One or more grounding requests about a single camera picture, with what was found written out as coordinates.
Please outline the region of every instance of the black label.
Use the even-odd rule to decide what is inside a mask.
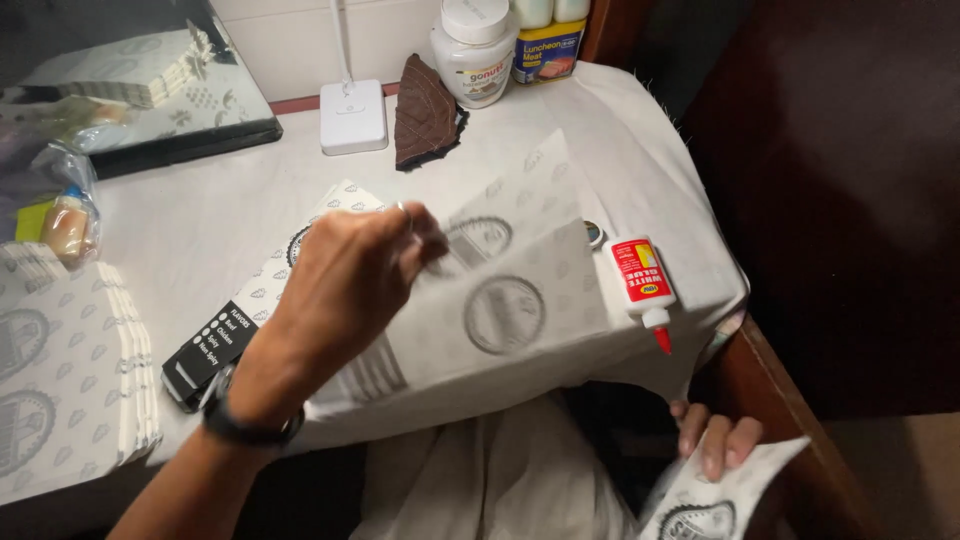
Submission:
[[[171,381],[182,380],[190,389],[190,395],[203,393],[218,371],[243,354],[257,328],[250,315],[233,301],[227,302],[163,364],[163,371]],[[187,395],[180,393],[180,396],[189,401]]]

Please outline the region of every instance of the hand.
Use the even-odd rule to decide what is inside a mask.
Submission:
[[[726,469],[743,464],[756,443],[763,436],[763,425],[749,416],[741,418],[734,426],[726,416],[714,414],[706,405],[675,401],[670,404],[670,414],[680,424],[680,455],[690,457],[704,435],[704,475],[710,481],[723,477]]]
[[[384,331],[423,265],[446,253],[430,212],[403,207],[314,222],[276,311],[234,372],[229,406],[238,420],[282,426]]]

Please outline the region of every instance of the white jar lid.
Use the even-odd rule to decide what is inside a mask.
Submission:
[[[444,30],[457,41],[482,45],[507,30],[509,0],[444,0],[440,19]]]

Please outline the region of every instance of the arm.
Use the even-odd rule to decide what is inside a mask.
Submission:
[[[423,205],[404,207],[334,212],[314,223],[274,316],[234,372],[228,406],[238,421],[281,429],[384,331],[422,266],[445,253]],[[276,451],[230,443],[200,426],[109,538],[230,538],[256,474],[274,457]]]

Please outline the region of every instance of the black wristwatch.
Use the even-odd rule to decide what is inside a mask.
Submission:
[[[201,403],[204,410],[204,426],[208,431],[226,439],[227,441],[254,447],[286,446],[303,427],[303,407],[296,416],[287,420],[281,430],[271,430],[248,426],[233,418],[227,405],[227,390],[233,376],[233,366],[224,368],[210,383],[205,403]]]

